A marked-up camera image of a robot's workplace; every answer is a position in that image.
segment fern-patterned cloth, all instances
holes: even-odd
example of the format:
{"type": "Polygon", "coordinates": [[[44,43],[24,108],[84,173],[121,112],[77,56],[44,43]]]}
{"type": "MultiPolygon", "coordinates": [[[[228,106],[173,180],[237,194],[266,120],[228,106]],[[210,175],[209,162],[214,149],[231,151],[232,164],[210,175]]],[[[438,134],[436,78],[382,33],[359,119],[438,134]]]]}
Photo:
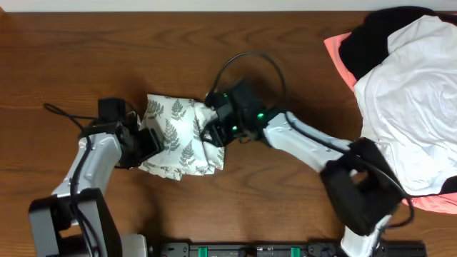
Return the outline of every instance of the fern-patterned cloth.
{"type": "Polygon", "coordinates": [[[216,113],[193,99],[148,95],[141,128],[155,129],[164,151],[140,165],[162,178],[181,180],[184,174],[207,175],[224,168],[224,148],[201,142],[200,131],[216,113]]]}

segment pink fabric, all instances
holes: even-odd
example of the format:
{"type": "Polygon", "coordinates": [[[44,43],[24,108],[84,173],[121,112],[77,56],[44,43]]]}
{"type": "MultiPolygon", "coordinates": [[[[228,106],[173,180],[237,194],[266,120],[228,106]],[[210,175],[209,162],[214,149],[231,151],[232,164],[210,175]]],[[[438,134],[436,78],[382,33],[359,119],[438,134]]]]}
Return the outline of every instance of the pink fabric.
{"type": "MultiPolygon", "coordinates": [[[[336,70],[338,70],[340,73],[341,78],[343,78],[344,82],[346,82],[352,92],[354,92],[354,86],[356,85],[357,80],[344,66],[338,52],[341,42],[350,34],[351,33],[346,33],[338,36],[333,36],[329,39],[324,40],[323,43],[326,45],[331,60],[333,61],[333,64],[335,64],[336,70]]],[[[413,198],[412,201],[414,207],[423,209],[425,211],[457,214],[457,193],[449,193],[440,196],[418,197],[413,198]]]]}
{"type": "Polygon", "coordinates": [[[331,60],[333,61],[333,64],[335,64],[336,70],[340,73],[341,78],[343,78],[344,82],[346,82],[352,92],[354,92],[354,85],[357,83],[357,80],[354,78],[354,75],[352,75],[352,73],[348,71],[348,69],[344,66],[338,52],[341,42],[349,35],[351,35],[351,33],[333,36],[329,39],[324,40],[323,43],[326,45],[331,60]]]}

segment white wall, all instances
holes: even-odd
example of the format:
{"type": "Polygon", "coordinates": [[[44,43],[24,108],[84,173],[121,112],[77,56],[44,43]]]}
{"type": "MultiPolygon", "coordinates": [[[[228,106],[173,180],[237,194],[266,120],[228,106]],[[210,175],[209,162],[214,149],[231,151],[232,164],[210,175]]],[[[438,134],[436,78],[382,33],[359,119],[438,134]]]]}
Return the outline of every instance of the white wall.
{"type": "Polygon", "coordinates": [[[457,0],[0,0],[5,11],[355,11],[401,5],[457,11],[457,0]]]}

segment wire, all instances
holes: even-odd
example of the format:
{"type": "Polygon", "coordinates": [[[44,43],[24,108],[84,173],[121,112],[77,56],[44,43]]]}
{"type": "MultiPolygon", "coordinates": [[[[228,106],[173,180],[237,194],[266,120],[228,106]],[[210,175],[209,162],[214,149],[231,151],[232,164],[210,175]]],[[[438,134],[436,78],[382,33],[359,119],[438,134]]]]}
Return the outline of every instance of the wire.
{"type": "Polygon", "coordinates": [[[78,212],[79,212],[79,215],[82,217],[83,222],[84,222],[84,223],[87,225],[87,227],[89,228],[89,230],[90,230],[90,232],[92,233],[92,235],[94,235],[94,240],[95,240],[95,242],[96,242],[96,245],[97,245],[97,246],[100,246],[99,237],[96,236],[95,229],[94,229],[94,227],[92,226],[91,222],[88,220],[88,218],[84,215],[84,213],[83,213],[81,210],[78,209],[78,212]]]}
{"type": "Polygon", "coordinates": [[[78,221],[79,228],[81,229],[81,233],[83,235],[83,240],[86,245],[87,251],[89,252],[90,257],[94,257],[94,249],[91,244],[91,239],[89,238],[89,233],[87,232],[86,226],[84,221],[89,225],[89,220],[85,215],[82,213],[81,210],[78,208],[78,200],[76,199],[76,194],[77,194],[77,183],[79,180],[79,175],[81,174],[82,167],[84,165],[84,162],[86,161],[87,157],[89,156],[90,151],[92,150],[92,142],[91,139],[89,138],[89,135],[87,135],[86,130],[84,127],[76,120],[76,119],[94,119],[91,117],[85,117],[85,116],[74,116],[66,113],[64,110],[60,109],[59,107],[52,105],[52,104],[44,104],[43,107],[52,112],[53,114],[58,114],[61,116],[65,116],[69,118],[73,123],[75,123],[80,129],[82,134],[86,137],[87,143],[86,143],[86,150],[83,153],[83,156],[81,157],[81,160],[79,161],[78,165],[76,166],[73,176],[70,179],[70,202],[71,202],[71,209],[73,211],[73,214],[75,216],[76,221],[78,221]]]}
{"type": "Polygon", "coordinates": [[[135,107],[133,104],[130,104],[129,102],[126,102],[127,106],[129,106],[130,111],[133,111],[135,113],[135,118],[138,116],[138,111],[136,111],[135,107]]]}
{"type": "Polygon", "coordinates": [[[129,170],[129,169],[133,169],[133,168],[138,168],[140,165],[141,165],[141,164],[139,164],[139,165],[137,165],[137,166],[120,166],[120,165],[115,165],[114,168],[129,170]]]}
{"type": "Polygon", "coordinates": [[[378,244],[381,242],[381,237],[382,234],[385,231],[385,227],[380,227],[378,228],[378,235],[376,237],[376,242],[373,244],[373,247],[371,247],[371,257],[375,257],[376,255],[376,249],[378,248],[378,244]]]}
{"type": "Polygon", "coordinates": [[[227,66],[229,64],[231,64],[233,61],[237,60],[238,58],[240,58],[242,56],[257,56],[257,57],[260,57],[261,59],[266,60],[267,62],[269,62],[275,68],[276,73],[278,74],[279,79],[281,80],[281,86],[282,86],[282,89],[283,89],[283,99],[287,98],[286,80],[284,79],[284,75],[281,72],[281,69],[279,68],[279,65],[268,54],[265,54],[265,53],[262,53],[262,52],[257,52],[257,51],[247,51],[247,52],[243,52],[243,53],[240,53],[240,54],[237,54],[237,55],[233,56],[232,58],[230,58],[222,66],[222,69],[218,72],[218,74],[216,76],[216,79],[214,80],[213,87],[211,88],[211,90],[208,93],[207,99],[212,93],[214,93],[216,91],[216,87],[219,84],[219,81],[221,80],[222,74],[224,73],[224,71],[227,68],[227,66]]]}
{"type": "Polygon", "coordinates": [[[291,128],[293,128],[294,130],[296,130],[299,134],[301,134],[302,136],[305,136],[307,138],[310,138],[312,141],[315,141],[316,143],[319,143],[329,149],[332,149],[334,151],[337,151],[339,153],[342,153],[342,154],[345,154],[345,153],[348,153],[347,150],[344,150],[342,148],[339,148],[337,146],[335,146],[334,144],[332,143],[328,143],[328,142],[325,142],[324,140],[320,139],[320,138],[316,138],[315,136],[305,132],[305,131],[302,131],[297,125],[295,125],[295,123],[293,121],[290,120],[290,118],[288,117],[288,113],[286,112],[284,114],[284,116],[286,117],[286,121],[287,123],[289,124],[289,126],[291,128]]]}
{"type": "Polygon", "coordinates": [[[409,211],[410,211],[409,217],[408,217],[405,221],[402,221],[402,222],[400,222],[400,223],[391,224],[391,225],[386,225],[386,229],[400,228],[400,227],[406,226],[406,225],[408,225],[409,223],[411,223],[411,222],[413,221],[413,219],[414,219],[414,216],[415,216],[415,214],[414,214],[414,205],[413,205],[413,201],[411,200],[411,196],[409,196],[409,195],[405,192],[405,190],[404,190],[396,181],[394,181],[393,178],[391,178],[389,175],[387,175],[385,172],[383,172],[380,168],[374,166],[372,163],[369,163],[369,162],[363,160],[362,158],[360,158],[360,157],[358,157],[358,156],[357,156],[357,158],[359,158],[359,161],[360,161],[363,165],[365,165],[365,166],[371,168],[371,169],[372,169],[373,171],[375,171],[376,173],[378,173],[378,174],[384,176],[384,178],[387,178],[387,179],[392,183],[392,185],[395,186],[395,187],[397,188],[397,190],[401,193],[401,195],[402,195],[402,196],[406,199],[406,201],[408,202],[408,207],[409,207],[409,211]]]}

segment white t-shirt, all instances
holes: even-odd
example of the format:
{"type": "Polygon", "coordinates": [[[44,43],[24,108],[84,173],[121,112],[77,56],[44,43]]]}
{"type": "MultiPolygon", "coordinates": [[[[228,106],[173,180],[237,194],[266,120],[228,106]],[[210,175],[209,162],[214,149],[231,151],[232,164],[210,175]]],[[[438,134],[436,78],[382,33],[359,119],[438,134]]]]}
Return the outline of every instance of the white t-shirt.
{"type": "Polygon", "coordinates": [[[388,37],[388,52],[355,85],[361,135],[407,193],[439,193],[457,176],[457,26],[423,16],[388,37]]]}

